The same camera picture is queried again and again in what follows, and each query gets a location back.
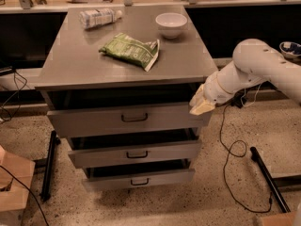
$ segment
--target drawer handle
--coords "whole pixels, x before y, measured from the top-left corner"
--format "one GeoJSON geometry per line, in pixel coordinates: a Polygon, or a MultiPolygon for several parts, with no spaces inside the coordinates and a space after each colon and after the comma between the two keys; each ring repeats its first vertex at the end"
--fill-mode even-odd
{"type": "Polygon", "coordinates": [[[142,184],[135,184],[135,183],[133,182],[133,179],[131,179],[131,185],[132,185],[132,186],[143,186],[143,185],[147,185],[149,182],[150,182],[150,179],[147,178],[147,182],[142,183],[142,184]]]}
{"type": "Polygon", "coordinates": [[[137,121],[146,121],[148,117],[149,117],[148,113],[145,113],[144,117],[140,119],[129,119],[129,118],[126,119],[124,115],[121,115],[121,120],[123,122],[137,122],[137,121]]]}
{"type": "Polygon", "coordinates": [[[129,159],[146,158],[146,157],[148,157],[148,155],[149,155],[148,151],[145,151],[145,154],[143,154],[143,155],[137,155],[137,156],[130,155],[128,152],[126,152],[126,157],[128,157],[129,159]]]}

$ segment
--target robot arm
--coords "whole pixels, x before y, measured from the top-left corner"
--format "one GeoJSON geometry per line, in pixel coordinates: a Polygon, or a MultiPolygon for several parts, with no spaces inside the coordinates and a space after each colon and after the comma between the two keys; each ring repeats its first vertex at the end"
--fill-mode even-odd
{"type": "Polygon", "coordinates": [[[261,40],[244,40],[233,51],[233,61],[211,74],[190,101],[190,113],[200,115],[222,105],[241,89],[269,81],[301,105],[301,66],[285,60],[261,40]]]}

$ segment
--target black metal stand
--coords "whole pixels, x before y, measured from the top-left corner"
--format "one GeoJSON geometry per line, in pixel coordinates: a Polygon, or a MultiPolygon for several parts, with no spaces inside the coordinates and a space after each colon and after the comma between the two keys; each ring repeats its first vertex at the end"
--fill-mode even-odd
{"type": "Polygon", "coordinates": [[[56,131],[52,131],[50,136],[47,158],[35,160],[36,169],[45,168],[43,186],[42,186],[42,191],[40,193],[40,198],[43,202],[46,202],[51,197],[50,183],[51,183],[53,163],[55,158],[55,146],[58,145],[59,143],[60,140],[56,136],[56,131]]]}
{"type": "Polygon", "coordinates": [[[286,181],[285,184],[283,184],[284,186],[291,186],[292,184],[288,184],[289,180],[288,179],[292,179],[292,177],[282,177],[282,178],[277,178],[274,179],[272,178],[270,172],[268,171],[267,167],[265,167],[264,162],[261,159],[260,154],[258,153],[257,149],[255,147],[251,147],[251,152],[252,152],[252,160],[257,162],[261,172],[266,180],[266,182],[268,183],[268,185],[270,186],[281,210],[283,213],[289,213],[291,212],[289,206],[287,205],[287,203],[285,202],[285,200],[283,199],[279,189],[278,189],[278,185],[276,183],[277,182],[281,182],[282,180],[286,181]]]}

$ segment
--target gray cabinet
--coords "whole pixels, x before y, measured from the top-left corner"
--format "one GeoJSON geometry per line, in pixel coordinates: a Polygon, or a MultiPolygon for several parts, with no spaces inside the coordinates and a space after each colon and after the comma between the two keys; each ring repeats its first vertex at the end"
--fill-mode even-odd
{"type": "Polygon", "coordinates": [[[122,10],[122,19],[89,31],[78,21],[83,8],[69,9],[36,85],[49,120],[68,140],[87,190],[188,182],[201,128],[211,116],[189,114],[189,101],[217,68],[190,21],[181,37],[160,36],[154,18],[163,12],[188,17],[184,7],[113,9],[122,10]],[[160,40],[149,72],[99,55],[100,46],[120,32],[160,40]]]}

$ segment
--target terrazzo floor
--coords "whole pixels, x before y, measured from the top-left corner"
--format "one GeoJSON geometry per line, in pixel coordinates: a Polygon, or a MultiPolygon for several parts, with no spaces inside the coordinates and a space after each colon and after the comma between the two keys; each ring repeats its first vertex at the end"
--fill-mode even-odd
{"type": "MultiPolygon", "coordinates": [[[[235,197],[257,211],[268,208],[270,189],[250,159],[249,147],[258,149],[273,176],[301,173],[300,107],[276,92],[271,94],[260,93],[256,103],[248,107],[227,107],[222,131],[228,148],[237,139],[247,143],[245,157],[230,156],[226,177],[235,197]]],[[[47,202],[41,202],[49,225],[248,226],[261,225],[260,217],[281,213],[274,198],[271,212],[248,212],[226,188],[223,167],[228,153],[219,139],[224,109],[218,107],[202,130],[202,148],[194,162],[196,174],[187,184],[86,192],[81,184],[85,175],[74,168],[67,156],[70,147],[61,139],[55,151],[52,195],[47,202]]],[[[28,159],[43,158],[53,130],[45,111],[39,106],[26,107],[18,117],[1,124],[0,144],[28,159]]],[[[242,150],[241,144],[233,147],[236,153],[242,150]]],[[[43,173],[35,174],[31,186],[39,201],[42,179],[43,173]]],[[[291,210],[296,210],[301,188],[284,188],[281,192],[291,210]]],[[[32,197],[24,210],[22,225],[45,225],[32,197]]]]}

